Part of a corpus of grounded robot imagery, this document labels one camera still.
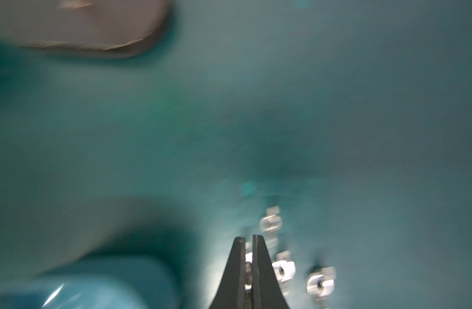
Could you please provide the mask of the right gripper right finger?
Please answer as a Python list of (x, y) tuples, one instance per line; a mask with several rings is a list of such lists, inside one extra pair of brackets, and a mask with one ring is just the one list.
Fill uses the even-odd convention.
[(253, 235), (252, 308), (289, 309), (262, 235)]

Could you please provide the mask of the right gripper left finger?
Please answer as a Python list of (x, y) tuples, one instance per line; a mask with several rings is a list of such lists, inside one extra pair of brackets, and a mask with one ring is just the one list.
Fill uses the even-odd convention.
[(219, 288), (209, 309), (243, 309), (245, 307), (245, 245), (244, 238), (234, 239)]

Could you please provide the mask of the teal plastic storage box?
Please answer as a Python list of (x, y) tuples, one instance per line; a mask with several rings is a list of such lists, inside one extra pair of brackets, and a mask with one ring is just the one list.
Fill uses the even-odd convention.
[(0, 283), (0, 308), (179, 308), (170, 269), (153, 257), (86, 258)]

